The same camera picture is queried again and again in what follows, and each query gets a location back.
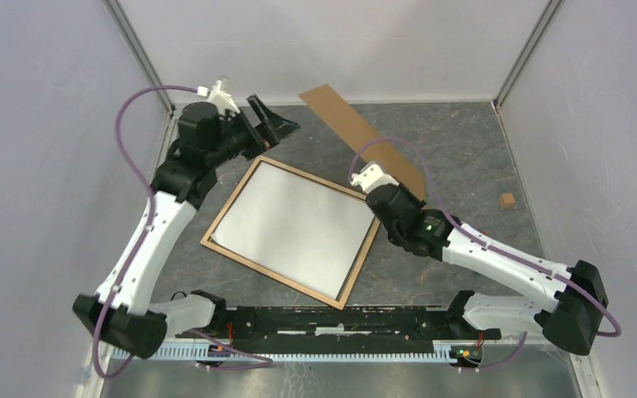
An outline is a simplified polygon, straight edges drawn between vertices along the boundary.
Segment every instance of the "enclosure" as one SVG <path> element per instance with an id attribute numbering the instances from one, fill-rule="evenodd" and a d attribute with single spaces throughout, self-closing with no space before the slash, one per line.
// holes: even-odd
<path id="1" fill-rule="evenodd" d="M 104 381 L 72 302 L 111 272 L 146 204 L 119 155 L 116 114 L 142 88 L 221 76 L 242 109 L 258 94 L 301 125 L 268 157 L 350 188 L 354 150 L 298 97 L 330 84 L 382 135 L 418 148 L 461 219 L 531 255 L 596 265 L 622 335 L 598 337 L 589 356 L 531 336 L 516 361 L 473 375 L 401 362 L 215 373 L 151 359 Z M 196 100 L 160 91 L 128 109 L 124 142 L 145 177 Z M 203 289 L 229 306 L 319 305 L 200 245 L 249 167 L 218 169 L 154 303 Z M 505 192 L 517 202 L 506 211 Z M 447 307 L 460 290 L 512 294 L 380 230 L 348 306 Z M 484 360 L 506 357 L 518 336 L 487 341 Z M 122 362 L 102 352 L 109 369 Z M 0 396 L 201 393 L 637 396 L 637 2 L 0 0 Z"/>

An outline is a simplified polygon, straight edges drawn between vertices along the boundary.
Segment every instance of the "black joint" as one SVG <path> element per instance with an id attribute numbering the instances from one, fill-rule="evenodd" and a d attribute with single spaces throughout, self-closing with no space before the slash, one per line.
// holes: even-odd
<path id="1" fill-rule="evenodd" d="M 103 307 L 98 297 L 80 294 L 72 310 L 93 336 Z M 147 359 L 157 352 L 164 341 L 167 334 L 166 319 L 163 313 L 148 311 L 145 315 L 131 315 L 125 308 L 110 308 L 104 318 L 100 340 Z"/>
<path id="2" fill-rule="evenodd" d="M 609 305 L 599 270 L 580 260 L 569 269 L 571 281 L 580 285 L 605 308 Z M 604 315 L 589 300 L 567 286 L 556 294 L 559 301 L 552 313 L 540 312 L 534 320 L 543 336 L 559 348 L 576 355 L 589 355 Z"/>
<path id="3" fill-rule="evenodd" d="M 425 202 L 405 186 L 386 184 L 367 194 L 365 200 L 387 230 L 389 241 L 422 257 L 443 260 L 443 248 L 453 226 L 442 211 L 421 210 Z"/>

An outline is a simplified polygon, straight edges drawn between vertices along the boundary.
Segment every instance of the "brown cardboard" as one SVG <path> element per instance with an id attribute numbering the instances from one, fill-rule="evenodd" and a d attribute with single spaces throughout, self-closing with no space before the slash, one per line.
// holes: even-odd
<path id="1" fill-rule="evenodd" d="M 330 85 L 322 85 L 299 95 L 300 99 L 326 123 L 353 151 L 381 135 Z M 361 158 L 376 161 L 421 200 L 425 199 L 424 176 L 404 159 L 391 143 L 377 143 Z"/>

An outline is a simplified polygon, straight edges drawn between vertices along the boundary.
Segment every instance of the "gray floor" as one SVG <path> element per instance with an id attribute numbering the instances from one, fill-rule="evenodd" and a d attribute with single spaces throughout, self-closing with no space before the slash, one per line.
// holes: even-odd
<path id="1" fill-rule="evenodd" d="M 453 214 L 505 244 L 542 254 L 490 104 L 365 104 L 355 108 L 383 135 L 405 138 L 420 149 Z M 308 108 L 273 110 L 300 123 L 302 129 L 267 155 L 347 186 L 351 149 Z M 414 156 L 407 158 L 416 164 Z M 199 244 L 249 166 L 244 159 L 235 159 L 219 169 L 219 183 L 180 236 L 160 274 L 154 302 L 169 300 L 177 290 L 204 289 L 229 305 L 320 304 Z M 516 197 L 516 209 L 499 210 L 498 197 L 505 192 Z M 511 293 L 467 269 L 410 255 L 387 242 L 387 234 L 380 230 L 348 304 L 447 305 L 463 289 Z"/>

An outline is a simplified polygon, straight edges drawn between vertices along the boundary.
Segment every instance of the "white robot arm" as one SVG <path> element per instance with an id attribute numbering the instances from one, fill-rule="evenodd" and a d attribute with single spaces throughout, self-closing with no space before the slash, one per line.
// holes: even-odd
<path id="1" fill-rule="evenodd" d="M 491 297 L 460 292 L 450 310 L 462 314 L 470 326 L 478 330 L 501 328 L 542 333 L 569 352 L 578 355 L 590 352 L 603 315 L 561 279 L 574 281 L 606 307 L 606 293 L 594 265 L 580 260 L 571 267 L 540 259 L 457 219 L 454 221 L 458 227 L 454 227 L 442 211 L 423 210 L 425 202 L 414 197 L 377 163 L 369 163 L 360 173 L 353 174 L 351 184 L 367 194 L 367 205 L 384 225 L 392 244 L 415 255 L 471 269 L 522 295 Z M 547 273 L 526 266 L 521 260 Z"/>

